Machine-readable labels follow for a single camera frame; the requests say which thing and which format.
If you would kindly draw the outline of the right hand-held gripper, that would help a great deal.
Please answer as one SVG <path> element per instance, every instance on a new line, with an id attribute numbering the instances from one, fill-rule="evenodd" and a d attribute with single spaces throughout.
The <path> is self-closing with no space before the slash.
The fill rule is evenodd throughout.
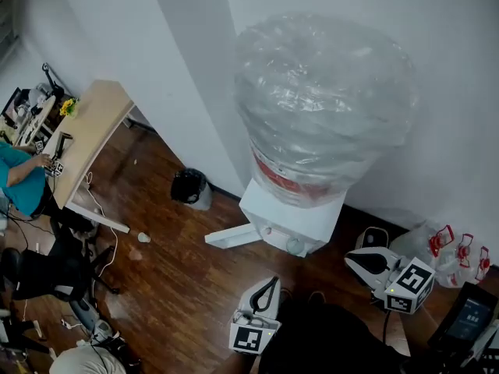
<path id="1" fill-rule="evenodd" d="M 345 264 L 361 283 L 379 288 L 373 296 L 384 309 L 413 314 L 433 290 L 436 272 L 414 257 L 394 280 L 388 280 L 399 261 L 399 255 L 385 247 L 355 249 L 345 255 Z"/>

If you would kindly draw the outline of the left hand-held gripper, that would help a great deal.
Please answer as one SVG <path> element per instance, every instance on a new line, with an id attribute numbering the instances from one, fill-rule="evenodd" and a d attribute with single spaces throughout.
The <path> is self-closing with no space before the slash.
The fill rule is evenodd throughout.
<path id="1" fill-rule="evenodd" d="M 239 309 L 230 322 L 228 347 L 236 352 L 261 355 L 281 327 L 275 320 L 280 304 L 278 277 L 261 280 L 243 292 Z"/>

